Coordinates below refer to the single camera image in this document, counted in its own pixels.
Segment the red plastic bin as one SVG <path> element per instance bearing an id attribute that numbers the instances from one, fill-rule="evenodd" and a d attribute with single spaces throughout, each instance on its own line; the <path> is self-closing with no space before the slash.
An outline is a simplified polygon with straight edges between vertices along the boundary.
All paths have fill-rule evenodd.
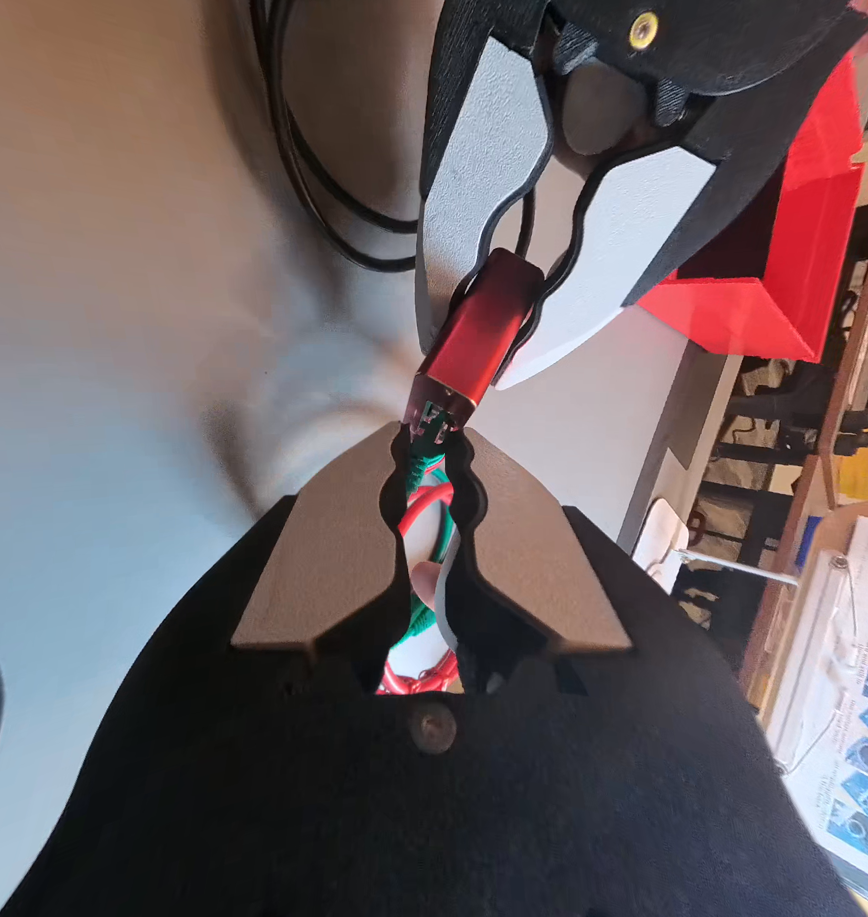
<path id="1" fill-rule="evenodd" d="M 862 134 L 847 54 L 756 198 L 640 306 L 711 353 L 815 361 L 860 192 Z"/>

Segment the red ethernet splitter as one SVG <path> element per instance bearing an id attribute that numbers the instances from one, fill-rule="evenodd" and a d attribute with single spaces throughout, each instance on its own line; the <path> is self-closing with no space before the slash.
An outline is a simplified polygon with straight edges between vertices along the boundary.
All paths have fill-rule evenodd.
<path id="1" fill-rule="evenodd" d="M 468 423 L 497 379 L 544 280 L 537 266 L 511 251 L 490 253 L 416 373 L 403 420 L 413 440 L 441 443 Z"/>

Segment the brown wooden desk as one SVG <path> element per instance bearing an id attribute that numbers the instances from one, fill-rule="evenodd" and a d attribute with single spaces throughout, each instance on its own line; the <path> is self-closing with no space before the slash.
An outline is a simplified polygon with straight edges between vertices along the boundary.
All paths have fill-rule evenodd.
<path id="1" fill-rule="evenodd" d="M 826 416 L 817 442 L 817 470 L 829 511 L 838 507 L 834 452 L 846 412 L 861 410 L 868 396 L 868 269 L 863 281 L 853 325 L 842 354 Z"/>

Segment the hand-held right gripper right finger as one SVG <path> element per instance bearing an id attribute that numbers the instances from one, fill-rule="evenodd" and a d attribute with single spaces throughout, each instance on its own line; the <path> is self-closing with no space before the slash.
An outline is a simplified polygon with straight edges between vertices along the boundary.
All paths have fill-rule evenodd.
<path id="1" fill-rule="evenodd" d="M 451 571 L 465 575 L 483 616 L 449 601 L 454 634 L 471 647 L 534 637 L 534 652 L 619 652 L 624 626 L 555 496 L 473 428 L 449 451 L 451 515 L 459 544 Z"/>

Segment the person's right hand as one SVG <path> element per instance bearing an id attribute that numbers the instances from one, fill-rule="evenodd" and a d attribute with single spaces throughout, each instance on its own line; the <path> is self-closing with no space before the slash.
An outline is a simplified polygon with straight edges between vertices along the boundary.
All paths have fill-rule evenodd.
<path id="1" fill-rule="evenodd" d="M 410 571 L 410 583 L 418 601 L 429 610 L 437 610 L 437 590 L 440 581 L 442 564 L 424 560 L 418 562 Z"/>

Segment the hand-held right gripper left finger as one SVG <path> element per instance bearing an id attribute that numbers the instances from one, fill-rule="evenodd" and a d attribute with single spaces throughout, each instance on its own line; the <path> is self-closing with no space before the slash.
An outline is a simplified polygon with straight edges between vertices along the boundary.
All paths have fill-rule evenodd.
<path id="1" fill-rule="evenodd" d="M 405 634 L 410 586 L 398 524 L 407 431 L 384 424 L 296 495 L 232 645 L 387 652 Z"/>

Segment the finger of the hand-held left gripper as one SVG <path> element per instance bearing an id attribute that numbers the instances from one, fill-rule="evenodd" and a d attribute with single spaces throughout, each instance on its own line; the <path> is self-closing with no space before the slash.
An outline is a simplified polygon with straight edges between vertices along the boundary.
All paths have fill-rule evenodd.
<path id="1" fill-rule="evenodd" d="M 498 390 L 542 373 L 620 313 L 715 169 L 672 146 L 625 160 L 584 186 L 570 243 L 501 371 Z"/>
<path id="2" fill-rule="evenodd" d="M 488 38 L 420 208 L 415 302 L 423 354 L 484 265 L 500 219 L 534 188 L 549 154 L 541 79 L 527 57 Z"/>

